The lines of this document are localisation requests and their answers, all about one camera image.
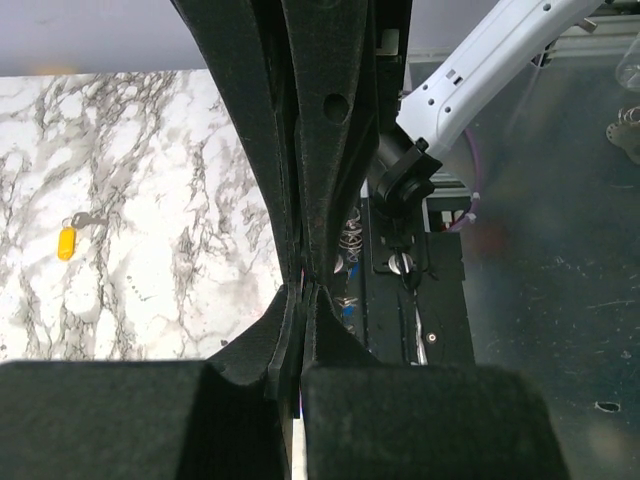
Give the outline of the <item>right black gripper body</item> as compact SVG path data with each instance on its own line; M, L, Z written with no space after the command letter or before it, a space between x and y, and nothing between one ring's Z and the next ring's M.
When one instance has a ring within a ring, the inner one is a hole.
M373 11L380 132L391 131L404 91L411 0L375 0Z

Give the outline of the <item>blue key tag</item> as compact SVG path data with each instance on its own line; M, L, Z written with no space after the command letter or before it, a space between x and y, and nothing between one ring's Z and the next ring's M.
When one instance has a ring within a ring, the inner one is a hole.
M347 269L347 281L348 282L353 281L357 277L359 269L360 269L360 263L355 263L355 264L351 265Z
M356 313L356 305L344 304L341 306L341 318L343 322L351 323Z

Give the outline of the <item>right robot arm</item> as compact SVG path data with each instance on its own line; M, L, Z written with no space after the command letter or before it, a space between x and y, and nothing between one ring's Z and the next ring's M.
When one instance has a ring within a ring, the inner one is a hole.
M281 274L326 285L348 210L394 128L442 156L594 1L500 1L422 85L400 91L407 1L178 1L270 215Z

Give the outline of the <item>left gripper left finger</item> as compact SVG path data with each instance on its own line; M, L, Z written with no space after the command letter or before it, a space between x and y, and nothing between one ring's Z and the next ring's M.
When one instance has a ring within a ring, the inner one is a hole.
M206 360L1 367L5 479L287 479L299 290Z

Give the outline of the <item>grey large key ring holder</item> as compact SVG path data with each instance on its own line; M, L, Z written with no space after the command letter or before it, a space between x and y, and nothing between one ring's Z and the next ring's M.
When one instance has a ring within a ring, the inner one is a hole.
M360 210L354 207L340 234L334 273L345 274L347 278L347 269L355 263L360 263L362 249L362 215Z

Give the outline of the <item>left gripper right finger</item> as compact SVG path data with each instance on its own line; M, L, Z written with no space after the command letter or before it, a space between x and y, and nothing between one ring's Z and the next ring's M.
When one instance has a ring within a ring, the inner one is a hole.
M324 288L309 303L301 393L311 479L569 477L546 403L521 375L385 365Z

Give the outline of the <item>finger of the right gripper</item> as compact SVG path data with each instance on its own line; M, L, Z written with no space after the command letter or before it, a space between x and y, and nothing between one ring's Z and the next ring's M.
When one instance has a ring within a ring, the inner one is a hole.
M369 1L286 1L283 9L299 106L305 271L330 278L378 146L374 8Z
M264 198L284 282L295 264L284 173L292 112L290 48L280 1L172 3L191 33L236 129Z

